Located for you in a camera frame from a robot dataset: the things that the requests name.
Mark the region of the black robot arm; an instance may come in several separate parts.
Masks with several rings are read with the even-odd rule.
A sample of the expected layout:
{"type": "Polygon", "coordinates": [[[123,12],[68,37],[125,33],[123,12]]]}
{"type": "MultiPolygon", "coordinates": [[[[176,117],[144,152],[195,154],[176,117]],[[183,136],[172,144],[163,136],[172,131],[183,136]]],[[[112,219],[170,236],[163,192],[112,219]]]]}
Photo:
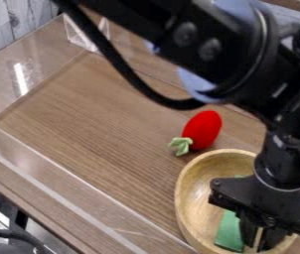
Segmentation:
{"type": "Polygon", "coordinates": [[[210,204],[239,219],[246,246],[271,249],[300,235],[300,24],[277,23],[261,0],[53,0],[115,70],[154,102],[176,110],[230,103],[263,123],[253,173],[210,183],[210,204]],[[96,12],[192,76],[188,98],[158,93],[87,17],[96,12]]]}

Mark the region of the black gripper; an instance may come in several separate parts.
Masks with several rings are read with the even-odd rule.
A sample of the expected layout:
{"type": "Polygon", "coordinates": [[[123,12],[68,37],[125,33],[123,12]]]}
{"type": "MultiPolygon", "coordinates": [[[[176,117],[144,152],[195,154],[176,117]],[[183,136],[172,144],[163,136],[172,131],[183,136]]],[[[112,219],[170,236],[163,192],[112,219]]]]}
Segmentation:
{"type": "Polygon", "coordinates": [[[235,213],[241,240],[249,248],[258,227],[265,227],[259,251],[273,249],[287,234],[300,235],[300,190],[273,190],[255,176],[211,179],[210,189],[208,203],[235,213]]]}

